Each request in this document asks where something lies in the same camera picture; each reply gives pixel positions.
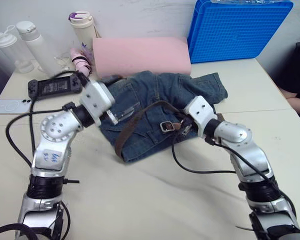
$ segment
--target black wire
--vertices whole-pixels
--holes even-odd
[[[11,230],[22,231],[29,240],[38,240],[36,233],[30,227],[22,223],[12,223],[1,226],[0,234]]]
[[[230,171],[230,170],[214,170],[214,171],[196,171],[196,170],[191,170],[189,168],[186,168],[185,166],[183,166],[177,159],[176,153],[175,153],[175,142],[177,137],[180,135],[180,133],[182,133],[183,130],[179,130],[175,136],[173,137],[172,140],[172,144],[171,144],[171,151],[172,151],[172,156],[176,162],[176,164],[179,165],[179,167],[181,167],[183,170],[186,170],[190,173],[194,173],[194,174],[235,174],[235,171]]]
[[[65,240],[66,236],[68,235],[69,230],[70,230],[71,219],[70,219],[70,212],[69,212],[67,206],[65,205],[65,203],[63,201],[61,202],[61,205],[63,206],[63,208],[65,210],[65,213],[66,213],[66,217],[67,217],[66,230],[65,230],[65,233],[64,233],[63,237],[61,238],[61,240]]]
[[[297,217],[297,212],[296,212],[296,208],[294,203],[292,202],[292,200],[283,192],[279,189],[278,186],[275,185],[275,183],[273,181],[271,181],[263,172],[259,171],[254,165],[252,165],[248,160],[246,160],[243,156],[240,155],[240,153],[238,153],[237,151],[233,150],[232,148],[228,147],[228,146],[224,146],[218,143],[214,144],[217,147],[220,148],[224,148],[229,150],[230,152],[234,153],[235,155],[238,156],[238,158],[240,158],[245,164],[247,164],[250,168],[252,168],[257,174],[259,174],[265,181],[267,181],[269,184],[272,185],[272,187],[277,190],[281,195],[284,196],[284,198],[289,202],[292,212],[295,215],[295,217]]]
[[[30,128],[30,138],[31,138],[31,150],[32,150],[32,156],[35,155],[36,151],[36,143],[35,143],[35,134],[34,134],[34,125],[33,125],[33,117],[32,113],[34,110],[34,105],[37,100],[37,97],[32,98],[31,106],[30,106],[30,115],[29,115],[29,128]]]
[[[17,117],[15,117],[14,119],[12,119],[6,126],[5,128],[5,136],[8,140],[8,142],[10,143],[10,145],[12,146],[12,148],[20,155],[20,157],[23,158],[23,160],[26,162],[26,164],[28,164],[29,167],[31,167],[31,162],[29,161],[29,159],[20,151],[20,149],[16,146],[16,144],[14,143],[14,141],[11,138],[10,135],[10,128],[12,126],[13,123],[15,123],[17,120],[22,119],[26,116],[30,116],[33,114],[48,114],[48,113],[56,113],[56,112],[60,112],[62,111],[62,109],[57,109],[57,110],[46,110],[46,111],[34,111],[32,113],[27,112],[24,113],[22,115],[19,115]]]

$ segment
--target smartphone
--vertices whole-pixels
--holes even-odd
[[[20,115],[28,113],[31,99],[0,99],[0,115]]]

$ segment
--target pink cushion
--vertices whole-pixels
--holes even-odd
[[[93,52],[99,78],[124,77],[149,70],[190,75],[185,37],[95,38]]]

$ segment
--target metal buckle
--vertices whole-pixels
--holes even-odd
[[[163,121],[160,123],[160,128],[163,133],[169,133],[173,132],[175,129],[175,126],[170,121]]]

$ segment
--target blue storage box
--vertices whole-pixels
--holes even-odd
[[[257,57],[292,7],[289,0],[260,5],[198,0],[187,39],[191,63]]]

